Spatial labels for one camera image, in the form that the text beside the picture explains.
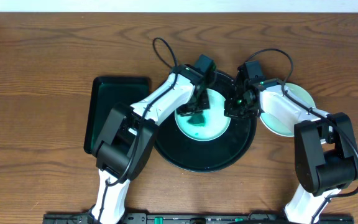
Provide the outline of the green sponge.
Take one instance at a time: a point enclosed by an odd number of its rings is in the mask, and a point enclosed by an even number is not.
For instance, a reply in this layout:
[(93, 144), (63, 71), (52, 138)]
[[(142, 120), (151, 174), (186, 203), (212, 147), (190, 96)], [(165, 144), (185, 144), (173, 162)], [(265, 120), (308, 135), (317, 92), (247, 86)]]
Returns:
[(206, 119), (202, 113), (191, 115), (188, 124), (193, 126), (204, 126), (206, 124)]

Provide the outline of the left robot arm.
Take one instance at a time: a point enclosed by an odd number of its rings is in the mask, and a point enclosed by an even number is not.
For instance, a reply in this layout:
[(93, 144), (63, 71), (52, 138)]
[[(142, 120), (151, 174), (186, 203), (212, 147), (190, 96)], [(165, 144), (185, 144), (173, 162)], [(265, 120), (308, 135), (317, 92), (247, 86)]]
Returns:
[(206, 90), (215, 70), (215, 65), (179, 65), (146, 98), (113, 106), (91, 150), (100, 179), (91, 210), (95, 223), (117, 223), (124, 215), (129, 184), (145, 167), (160, 124), (177, 109), (193, 115), (209, 108)]

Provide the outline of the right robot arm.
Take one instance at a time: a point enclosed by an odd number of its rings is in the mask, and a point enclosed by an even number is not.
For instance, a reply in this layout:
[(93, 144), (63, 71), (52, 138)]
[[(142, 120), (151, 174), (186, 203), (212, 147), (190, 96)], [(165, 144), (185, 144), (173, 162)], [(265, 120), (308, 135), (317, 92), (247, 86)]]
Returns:
[(260, 78), (236, 80), (224, 114), (269, 114), (293, 133), (299, 186), (284, 208), (290, 223), (316, 223), (332, 199), (358, 193), (358, 149), (348, 115), (319, 110), (283, 81)]

